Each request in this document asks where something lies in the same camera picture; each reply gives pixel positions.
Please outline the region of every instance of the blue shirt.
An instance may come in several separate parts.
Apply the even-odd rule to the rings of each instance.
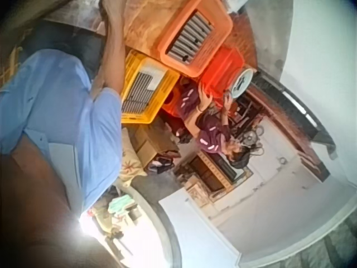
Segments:
[[[51,144],[72,146],[84,210],[115,181],[122,161],[120,97],[104,88],[93,101],[90,88],[78,58],[46,49],[0,90],[1,153],[9,154],[24,132],[49,162],[58,151]]]

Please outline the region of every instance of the bracelet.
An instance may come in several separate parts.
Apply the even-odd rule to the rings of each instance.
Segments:
[[[200,110],[200,108],[199,108],[198,105],[196,106],[196,110],[197,110],[199,113],[203,113],[203,111]]]

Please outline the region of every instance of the man's arm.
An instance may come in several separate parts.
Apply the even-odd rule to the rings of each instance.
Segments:
[[[120,95],[125,79],[124,9],[126,0],[103,0],[108,15],[107,43],[102,62],[104,84]]]

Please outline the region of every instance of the yellow crate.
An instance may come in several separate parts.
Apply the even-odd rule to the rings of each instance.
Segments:
[[[137,51],[131,50],[126,57],[126,77],[124,83],[124,89],[121,93],[122,102],[127,99],[132,89],[132,85],[141,69],[144,65],[150,64],[150,66],[157,66],[160,70],[165,70],[165,74],[155,89],[153,96],[151,97],[148,106],[140,114],[124,113],[122,114],[122,123],[135,123],[135,124],[149,124],[155,118],[158,110],[163,105],[163,102],[167,98],[168,94],[172,90],[180,77],[180,74],[171,70],[158,61],[149,58]]]

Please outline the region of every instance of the plastic crate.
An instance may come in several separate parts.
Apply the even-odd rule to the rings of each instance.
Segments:
[[[131,50],[121,93],[122,123],[151,123],[179,77],[178,72]]]
[[[201,77],[207,94],[222,99],[223,94],[233,85],[244,66],[244,58],[235,48],[222,46]]]
[[[171,53],[177,40],[182,38],[184,29],[190,26],[188,24],[195,15],[202,18],[201,22],[205,21],[211,30],[207,31],[208,33],[205,32],[203,41],[200,40],[199,42],[198,50],[195,48],[193,56],[190,55],[191,59],[175,59],[169,53]],[[233,22],[220,0],[191,0],[163,34],[157,46],[160,59],[164,64],[190,77],[197,77],[207,67],[232,28]]]
[[[176,111],[176,106],[181,100],[181,92],[180,92],[180,85],[177,83],[173,90],[169,93],[166,100],[162,105],[162,109],[164,109],[167,113],[174,117],[180,117],[178,112]]]

